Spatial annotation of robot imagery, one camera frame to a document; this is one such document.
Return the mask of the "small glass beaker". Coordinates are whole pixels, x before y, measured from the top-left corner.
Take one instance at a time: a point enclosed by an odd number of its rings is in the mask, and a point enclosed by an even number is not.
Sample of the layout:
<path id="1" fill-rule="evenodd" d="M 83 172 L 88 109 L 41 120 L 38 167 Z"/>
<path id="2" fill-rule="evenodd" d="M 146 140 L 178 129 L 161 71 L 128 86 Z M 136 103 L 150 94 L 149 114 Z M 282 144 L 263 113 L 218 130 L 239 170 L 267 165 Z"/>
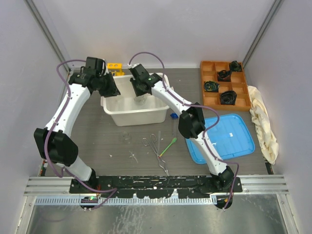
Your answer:
<path id="1" fill-rule="evenodd" d="M 129 144 L 131 142 L 131 135 L 129 134 L 129 132 L 124 131 L 122 133 L 122 140 L 123 142 L 126 142 L 127 144 Z"/>

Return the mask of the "blue handled brush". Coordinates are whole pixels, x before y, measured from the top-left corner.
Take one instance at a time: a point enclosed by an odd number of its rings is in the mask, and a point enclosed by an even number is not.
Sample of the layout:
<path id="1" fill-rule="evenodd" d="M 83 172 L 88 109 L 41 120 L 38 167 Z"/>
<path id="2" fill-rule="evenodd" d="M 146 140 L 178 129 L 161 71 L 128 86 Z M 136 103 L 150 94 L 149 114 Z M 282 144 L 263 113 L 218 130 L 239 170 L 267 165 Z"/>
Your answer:
<path id="1" fill-rule="evenodd" d="M 176 113 L 170 114 L 172 119 L 172 127 L 173 127 L 173 138 L 176 138 L 178 132 L 178 115 Z"/>

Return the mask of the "glass funnel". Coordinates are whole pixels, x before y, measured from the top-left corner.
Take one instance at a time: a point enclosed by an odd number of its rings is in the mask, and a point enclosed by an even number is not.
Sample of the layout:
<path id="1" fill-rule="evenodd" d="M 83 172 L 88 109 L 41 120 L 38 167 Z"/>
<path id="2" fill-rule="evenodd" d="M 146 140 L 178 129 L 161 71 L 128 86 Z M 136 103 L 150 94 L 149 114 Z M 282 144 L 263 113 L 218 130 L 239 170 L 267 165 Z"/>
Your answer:
<path id="1" fill-rule="evenodd" d="M 136 105 L 141 106 L 146 102 L 147 97 L 145 95 L 134 97 L 134 102 Z"/>

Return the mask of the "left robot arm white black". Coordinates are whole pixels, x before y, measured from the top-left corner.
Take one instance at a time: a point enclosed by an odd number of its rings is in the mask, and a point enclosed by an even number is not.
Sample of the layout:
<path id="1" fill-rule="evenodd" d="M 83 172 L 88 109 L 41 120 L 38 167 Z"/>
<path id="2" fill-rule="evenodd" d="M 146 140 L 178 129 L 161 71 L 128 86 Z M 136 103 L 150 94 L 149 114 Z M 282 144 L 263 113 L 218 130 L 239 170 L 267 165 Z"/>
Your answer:
<path id="1" fill-rule="evenodd" d="M 93 193 L 98 187 L 96 172 L 79 157 L 78 146 L 71 140 L 72 128 L 93 92 L 109 98 L 119 96 L 120 91 L 105 60 L 87 57 L 83 64 L 69 80 L 61 77 L 66 94 L 46 126 L 35 130 L 34 139 L 41 158 L 47 160 L 56 176 L 67 173 L 86 193 Z"/>

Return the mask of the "white plastic bin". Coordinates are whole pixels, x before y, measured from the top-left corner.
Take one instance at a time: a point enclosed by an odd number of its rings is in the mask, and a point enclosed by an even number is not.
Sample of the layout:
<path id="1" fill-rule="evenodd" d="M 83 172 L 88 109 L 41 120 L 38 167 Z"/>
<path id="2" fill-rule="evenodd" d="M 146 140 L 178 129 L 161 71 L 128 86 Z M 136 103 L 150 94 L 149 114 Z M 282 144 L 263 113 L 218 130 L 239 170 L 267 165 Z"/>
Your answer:
<path id="1" fill-rule="evenodd" d="M 131 75 L 114 77 L 120 95 L 101 98 L 100 103 L 104 112 L 112 117 L 117 126 L 162 123 L 170 107 L 150 94 L 145 94 L 147 99 L 144 105 L 136 105 L 134 102 L 136 95 L 130 82 L 131 77 Z"/>

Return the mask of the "metal crucible tongs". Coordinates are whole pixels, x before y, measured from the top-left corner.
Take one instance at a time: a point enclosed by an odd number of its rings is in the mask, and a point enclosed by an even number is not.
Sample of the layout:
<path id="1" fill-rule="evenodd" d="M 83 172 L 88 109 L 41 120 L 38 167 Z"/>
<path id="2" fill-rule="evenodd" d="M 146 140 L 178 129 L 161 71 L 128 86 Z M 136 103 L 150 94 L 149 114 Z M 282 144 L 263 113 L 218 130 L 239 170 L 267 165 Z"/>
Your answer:
<path id="1" fill-rule="evenodd" d="M 169 176 L 169 171 L 166 167 L 166 162 L 160 157 L 159 154 L 159 149 L 156 147 L 156 143 L 158 142 L 157 137 L 155 136 L 155 134 L 151 134 L 149 138 L 144 137 L 142 139 L 142 143 L 144 146 L 149 146 L 154 154 L 156 155 L 156 158 L 158 160 L 158 165 L 159 167 L 164 171 L 165 175 Z"/>

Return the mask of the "yellow test tube rack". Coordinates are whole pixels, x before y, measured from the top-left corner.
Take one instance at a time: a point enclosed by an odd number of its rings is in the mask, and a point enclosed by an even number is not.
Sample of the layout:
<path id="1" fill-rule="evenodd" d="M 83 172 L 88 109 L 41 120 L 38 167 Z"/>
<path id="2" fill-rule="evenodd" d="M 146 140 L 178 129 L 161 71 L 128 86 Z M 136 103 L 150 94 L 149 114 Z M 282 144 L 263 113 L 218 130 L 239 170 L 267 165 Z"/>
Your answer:
<path id="1" fill-rule="evenodd" d="M 122 63 L 108 63 L 107 68 L 112 73 L 113 76 L 125 75 L 125 73 L 122 70 Z"/>

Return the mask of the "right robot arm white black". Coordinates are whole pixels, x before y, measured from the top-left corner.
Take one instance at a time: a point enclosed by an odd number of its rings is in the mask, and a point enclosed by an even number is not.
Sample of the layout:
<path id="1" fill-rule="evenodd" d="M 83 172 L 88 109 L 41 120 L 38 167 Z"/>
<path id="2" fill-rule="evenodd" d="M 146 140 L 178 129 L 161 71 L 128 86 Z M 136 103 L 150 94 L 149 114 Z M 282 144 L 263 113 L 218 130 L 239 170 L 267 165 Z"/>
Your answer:
<path id="1" fill-rule="evenodd" d="M 142 64 L 130 65 L 129 71 L 133 76 L 130 82 L 136 96 L 153 95 L 178 114 L 178 130 L 184 138 L 190 139 L 204 156 L 216 190 L 225 192 L 231 188 L 234 185 L 235 174 L 221 159 L 208 137 L 203 106 L 181 97 L 167 85 L 164 76 L 148 73 Z"/>

